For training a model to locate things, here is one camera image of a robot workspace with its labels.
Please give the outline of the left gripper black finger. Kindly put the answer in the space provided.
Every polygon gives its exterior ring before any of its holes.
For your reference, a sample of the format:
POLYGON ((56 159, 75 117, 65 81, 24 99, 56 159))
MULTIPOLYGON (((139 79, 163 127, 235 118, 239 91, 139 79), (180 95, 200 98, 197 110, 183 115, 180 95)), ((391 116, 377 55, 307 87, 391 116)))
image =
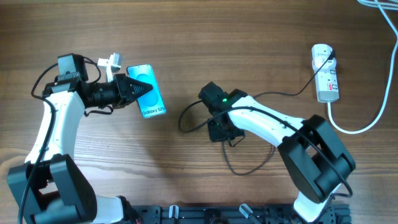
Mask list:
POLYGON ((127 77, 126 83, 129 92, 134 96, 143 96, 153 90, 153 86, 151 84, 135 80, 133 78, 127 77))
POLYGON ((131 103, 137 101, 139 98, 147 96, 151 91, 128 91, 126 94, 125 105, 130 105, 131 103))

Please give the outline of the teal screen Galaxy smartphone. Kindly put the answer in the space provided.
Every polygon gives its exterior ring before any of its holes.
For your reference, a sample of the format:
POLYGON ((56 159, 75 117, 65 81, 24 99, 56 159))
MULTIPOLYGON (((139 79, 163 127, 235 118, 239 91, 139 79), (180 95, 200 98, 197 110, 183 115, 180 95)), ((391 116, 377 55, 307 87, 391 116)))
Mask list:
POLYGON ((129 76, 140 82, 151 84, 153 89, 137 100, 143 118, 166 113, 160 89, 150 64, 130 66, 126 69, 129 76))

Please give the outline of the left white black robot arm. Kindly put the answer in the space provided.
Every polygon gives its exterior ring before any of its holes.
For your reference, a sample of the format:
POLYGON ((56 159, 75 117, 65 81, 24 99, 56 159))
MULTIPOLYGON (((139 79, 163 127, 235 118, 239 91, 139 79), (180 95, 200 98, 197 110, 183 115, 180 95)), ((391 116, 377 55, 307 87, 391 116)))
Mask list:
POLYGON ((17 167, 9 169, 7 184, 16 200, 18 223, 142 223, 125 197, 100 197, 73 160, 82 116, 121 109, 153 86, 118 73, 104 83, 89 82, 79 54, 59 56, 59 74, 46 84, 38 100, 44 117, 36 142, 17 167))

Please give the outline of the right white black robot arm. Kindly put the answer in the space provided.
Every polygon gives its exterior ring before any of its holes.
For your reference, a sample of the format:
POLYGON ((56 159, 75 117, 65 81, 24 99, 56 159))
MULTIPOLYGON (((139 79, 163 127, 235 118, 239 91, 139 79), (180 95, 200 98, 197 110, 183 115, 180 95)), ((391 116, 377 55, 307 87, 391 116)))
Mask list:
POLYGON ((330 124, 321 116, 309 119, 282 114, 258 103, 246 92, 224 92, 209 82, 198 97, 212 117, 207 122, 210 140, 231 143, 253 133, 276 147, 299 190, 294 211, 305 222, 320 219, 347 184, 356 163, 330 124))

